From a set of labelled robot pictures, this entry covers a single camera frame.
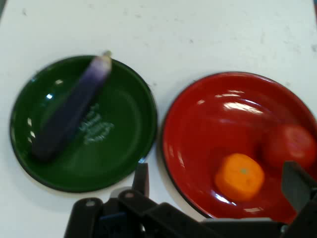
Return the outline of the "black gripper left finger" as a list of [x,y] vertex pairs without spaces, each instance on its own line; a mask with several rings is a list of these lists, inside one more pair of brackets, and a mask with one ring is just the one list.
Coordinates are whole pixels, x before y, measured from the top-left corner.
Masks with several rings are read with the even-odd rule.
[[149,169],[135,170],[132,187],[104,203],[84,198],[74,203],[66,238],[216,238],[218,234],[168,203],[149,199]]

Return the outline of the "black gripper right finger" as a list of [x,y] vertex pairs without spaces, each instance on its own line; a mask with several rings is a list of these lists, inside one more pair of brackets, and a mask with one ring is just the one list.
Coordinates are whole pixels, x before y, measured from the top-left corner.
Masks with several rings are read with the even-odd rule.
[[283,238],[317,236],[317,182],[296,162],[285,162],[281,190],[296,217],[284,230]]

